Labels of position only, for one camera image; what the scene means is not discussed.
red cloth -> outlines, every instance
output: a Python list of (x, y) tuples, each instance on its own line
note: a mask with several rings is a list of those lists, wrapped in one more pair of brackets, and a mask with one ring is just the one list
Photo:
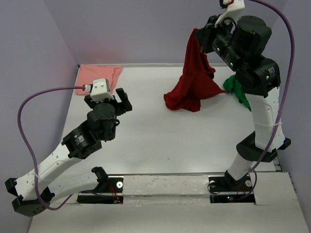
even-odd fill
[(194, 29), (187, 44), (183, 75), (176, 87), (164, 95), (166, 106), (171, 110), (185, 109), (197, 112), (201, 101), (220, 93), (227, 93), (213, 81), (215, 69), (210, 67), (207, 56), (200, 52)]

gray wall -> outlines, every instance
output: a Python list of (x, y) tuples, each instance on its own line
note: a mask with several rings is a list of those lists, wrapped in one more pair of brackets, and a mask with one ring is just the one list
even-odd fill
[[(17, 129), (17, 110), (34, 92), (74, 85), (76, 63), (42, 0), (7, 0), (0, 7), (0, 232), (26, 233), (31, 219), (16, 214), (4, 187), (33, 168)], [(41, 162), (59, 142), (70, 92), (37, 97), (22, 115)]]
[[(183, 63), (193, 28), (221, 14), (218, 0), (44, 0), (76, 62)], [(282, 9), (287, 0), (269, 0)], [(246, 15), (277, 16), (245, 0)], [(221, 62), (211, 54), (210, 62)]]
[[(279, 159), (283, 169), (293, 177), (301, 208), (311, 230), (310, 8), (310, 0), (290, 0), (283, 10), (294, 30), (296, 54), (282, 118), (284, 133), (292, 139), (293, 144), (279, 153)], [(265, 54), (279, 63), (284, 86), (290, 59), (290, 41), (280, 18), (273, 27), (273, 36)]]

folded cloth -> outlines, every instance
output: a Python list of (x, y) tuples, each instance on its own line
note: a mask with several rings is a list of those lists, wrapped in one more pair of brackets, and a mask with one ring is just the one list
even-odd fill
[[(122, 66), (80, 65), (76, 86), (92, 84), (96, 79), (108, 79), (112, 92), (116, 87), (121, 71)], [(77, 95), (87, 95), (87, 92), (81, 89), (76, 89), (75, 92)]]
[(187, 44), (183, 74), (176, 87), (164, 95), (166, 106), (171, 110), (197, 112), (201, 108), (200, 100), (227, 93), (213, 81), (215, 69), (209, 66), (207, 56), (200, 52), (195, 31), (197, 29), (193, 30)]
[(243, 103), (251, 111), (251, 106), (243, 92), (242, 85), (236, 80), (235, 75), (230, 76), (230, 78), (225, 81), (224, 89), (229, 93), (234, 93), (238, 97), (239, 102)]

purple cable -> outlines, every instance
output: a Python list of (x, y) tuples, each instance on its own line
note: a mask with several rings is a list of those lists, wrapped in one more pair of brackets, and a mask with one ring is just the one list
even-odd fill
[(257, 184), (257, 175), (256, 175), (256, 172), (255, 172), (255, 169), (258, 167), (258, 165), (261, 163), (261, 161), (263, 160), (264, 156), (266, 155), (266, 153), (268, 152), (268, 149), (270, 148), (273, 140), (274, 140), (274, 137), (276, 136), (276, 131), (277, 131), (277, 128), (278, 128), (278, 125), (280, 123), (280, 120), (281, 120), (281, 116), (282, 116), (282, 112), (283, 112), (283, 108), (284, 108), (284, 103), (285, 103), (285, 100), (286, 100), (286, 96), (287, 96), (287, 92), (288, 92), (288, 88), (289, 88), (289, 85), (290, 85), (290, 80), (291, 80), (291, 75), (292, 75), (292, 70), (293, 70), (293, 66), (294, 66), (294, 56), (295, 56), (295, 39), (294, 39), (294, 33), (293, 33), (293, 29), (291, 27), (291, 24), (289, 23), (288, 19), (286, 18), (286, 16), (283, 14), (283, 12), (281, 12), (279, 9), (277, 9), (276, 7), (272, 6), (271, 4), (269, 3), (266, 3), (266, 2), (263, 2), (261, 0), (250, 0), (250, 1), (253, 1), (253, 2), (256, 2), (256, 3), (259, 3), (261, 5), (264, 5), (270, 9), (272, 9), (273, 11), (275, 11), (280, 17), (281, 19), (284, 21), (285, 25), (286, 25), (286, 28), (289, 32), (289, 35), (290, 35), (290, 41), (291, 41), (291, 58), (290, 58), (290, 64), (289, 64), (289, 67), (288, 67), (288, 73), (287, 73), (287, 78), (286, 78), (286, 82), (285, 82), (285, 86), (284, 86), (284, 92), (283, 92), (283, 96), (282, 96), (282, 100), (281, 100), (281, 104), (279, 106), (279, 110), (278, 110), (278, 113), (277, 113), (277, 117), (276, 117), (276, 124), (275, 126), (273, 127), (273, 130), (272, 130), (272, 135), (271, 135), (271, 138), (266, 146), (266, 148), (264, 149), (264, 151), (262, 152), (260, 158), (258, 159), (258, 161), (255, 163), (255, 165), (249, 169), (249, 172), (254, 172), (255, 173), (255, 181), (254, 181), (254, 185), (253, 185), (253, 188), (252, 190), (247, 194), (245, 195), (243, 198), (241, 199), (244, 199), (246, 197), (248, 197), (255, 189), (256, 187), (256, 184)]
[[(30, 101), (31, 99), (33, 99), (34, 97), (36, 96), (39, 96), (39, 95), (42, 95), (42, 94), (45, 94), (45, 93), (48, 93), (48, 92), (52, 92), (52, 91), (60, 91), (60, 90), (73, 90), (73, 89), (85, 89), (85, 87), (83, 86), (74, 86), (74, 87), (58, 87), (58, 88), (52, 88), (52, 89), (48, 89), (48, 90), (44, 90), (44, 91), (40, 91), (38, 93), (35, 93), (31, 96), (29, 96), (27, 99), (24, 100), (24, 102), (21, 104), (21, 106), (19, 107), (19, 110), (18, 110), (18, 114), (17, 114), (17, 125), (18, 125), (18, 129), (19, 129), (19, 132), (21, 134), (21, 137), (23, 138), (29, 152), (30, 152), (30, 155), (33, 159), (33, 162), (34, 162), (34, 167), (35, 167), (35, 174), (38, 176), (38, 163), (37, 163), (37, 159), (35, 157), (35, 153), (33, 151), (33, 149), (31, 148), (26, 136), (25, 136), (25, 133), (24, 133), (24, 130), (22, 128), (22, 125), (21, 125), (21, 111), (23, 110), (25, 104)], [(47, 209), (49, 210), (59, 210), (68, 200), (69, 198), (72, 196), (70, 195), (68, 198), (66, 198), (66, 200), (60, 204), (58, 207), (56, 208), (52, 208), (52, 207), (49, 207), (45, 202), (44, 200), (41, 198), (41, 195), (40, 195), (40, 191), (38, 189), (38, 177), (35, 176), (35, 193), (37, 195), (37, 198), (39, 200), (39, 202)]]

